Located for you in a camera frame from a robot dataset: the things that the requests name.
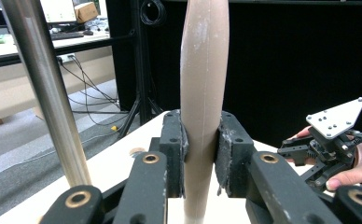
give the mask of black panel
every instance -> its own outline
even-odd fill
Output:
[[[168,21],[149,29],[158,103],[180,106],[186,3],[164,2]],[[279,147],[305,117],[362,96],[362,6],[230,4],[224,110],[252,138]],[[362,113],[355,126],[362,131]]]
[[[131,1],[107,0],[108,26],[111,37],[132,34]],[[122,109],[130,110],[136,98],[134,46],[132,41],[113,45],[118,97]]]

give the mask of finger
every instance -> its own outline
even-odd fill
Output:
[[[304,137],[304,136],[309,135],[309,134],[310,134],[310,133],[309,133],[310,127],[312,127],[312,126],[307,126],[307,127],[304,128],[302,131],[298,132],[296,136],[297,136],[298,138],[300,138],[300,137]]]
[[[343,185],[354,185],[358,183],[362,183],[362,170],[354,168],[332,176],[326,185],[328,190],[335,190]]]

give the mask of metal rod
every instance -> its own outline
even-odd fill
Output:
[[[3,0],[17,44],[70,187],[90,185],[88,166],[39,0]]]

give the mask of electrical cable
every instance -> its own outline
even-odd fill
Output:
[[[75,100],[71,99],[70,97],[68,97],[68,99],[69,99],[70,101],[78,104],[78,105],[85,105],[85,104],[83,104],[83,103],[80,103],[80,102],[78,102],[78,101],[75,101]],[[88,105],[108,105],[108,104],[112,104],[112,102],[101,102],[101,103],[88,104]]]
[[[85,75],[85,76],[88,78],[89,82],[91,83],[91,85],[89,85],[89,86],[93,87],[95,90],[97,90],[99,93],[101,93],[101,94],[103,95],[103,97],[105,97],[107,100],[108,100],[108,98],[109,98],[109,99],[112,99],[109,95],[107,95],[107,94],[105,94],[104,92],[100,91],[99,88],[93,83],[93,81],[91,81],[91,78],[88,76],[88,74],[85,73],[85,71],[83,70],[82,65],[81,65],[81,63],[79,62],[79,60],[77,59],[77,57],[73,55],[73,56],[71,56],[71,58],[73,59],[73,61],[77,64],[77,66],[78,66],[79,69],[81,70],[82,76]]]
[[[80,93],[85,94],[85,95],[88,95],[90,98],[93,98],[93,99],[96,99],[96,100],[106,100],[106,98],[92,96],[92,95],[87,94],[86,92],[83,92],[83,91],[80,91]]]
[[[73,113],[76,114],[129,114],[128,111],[119,111],[119,112],[105,112],[105,111],[78,111],[78,110],[73,110]]]
[[[146,0],[140,8],[140,18],[143,24],[158,27],[162,26],[167,19],[166,8],[160,0]]]
[[[79,76],[77,76],[75,73],[73,73],[72,71],[70,71],[68,68],[66,68],[63,64],[61,64],[61,67],[66,70],[68,73],[70,73],[71,75],[73,75],[74,77],[76,77],[77,79],[79,79],[81,82],[86,83],[88,86],[92,87],[93,89],[97,90],[99,93],[101,93],[106,100],[110,101],[112,104],[114,104],[117,108],[119,108],[119,106],[117,105],[118,100],[115,100],[113,98],[111,98],[110,96],[108,96],[107,94],[105,94],[104,92],[100,91],[97,87],[92,86],[91,84],[85,82],[82,78],[80,78]]]
[[[84,86],[85,86],[85,92],[87,92],[87,85],[89,84],[89,83],[86,82],[86,80],[85,80],[85,76],[86,76],[87,79],[88,79],[88,80],[90,81],[90,83],[91,83],[90,86],[93,87],[95,90],[99,91],[99,92],[103,95],[103,97],[108,98],[109,96],[108,96],[107,94],[103,93],[102,91],[100,91],[99,88],[91,81],[91,79],[89,78],[89,76],[88,76],[88,75],[85,73],[85,71],[83,70],[82,65],[81,65],[81,63],[79,62],[79,60],[77,59],[77,57],[71,56],[70,58],[73,59],[73,61],[77,64],[77,66],[79,67],[79,69],[80,69],[81,72],[82,72],[82,81],[83,81]],[[101,124],[101,123],[96,122],[96,121],[91,117],[91,114],[92,114],[92,113],[89,111],[89,107],[88,107],[88,95],[87,95],[87,94],[85,95],[85,106],[86,106],[86,111],[87,111],[87,114],[88,114],[90,120],[91,120],[93,123],[95,123],[96,125],[107,126],[107,125],[110,125],[110,124],[114,123],[114,122],[110,122],[110,123],[106,123],[106,124]]]

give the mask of white table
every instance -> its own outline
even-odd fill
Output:
[[[96,40],[103,40],[109,38],[109,34],[106,32],[95,32],[94,35],[84,35],[80,38],[64,39],[64,40],[54,40],[53,47],[66,47],[73,46],[76,44],[83,44]],[[18,53],[16,45],[14,44],[13,38],[11,35],[5,35],[4,39],[6,40],[5,44],[0,44],[0,56]]]
[[[129,152],[136,147],[148,150],[151,137],[160,137],[164,114],[166,112],[88,160],[93,186],[104,192],[129,176],[133,163],[133,158]],[[276,148],[257,141],[255,141],[255,147],[258,150],[276,151]],[[3,214],[0,217],[0,223],[36,223],[48,211],[54,201],[68,189],[69,186],[63,176]],[[215,172],[213,172],[205,223],[249,223],[245,211],[245,199],[229,199],[225,191],[217,197],[217,190],[218,183]],[[183,200],[169,199],[168,223],[182,224],[184,223],[183,218]]]

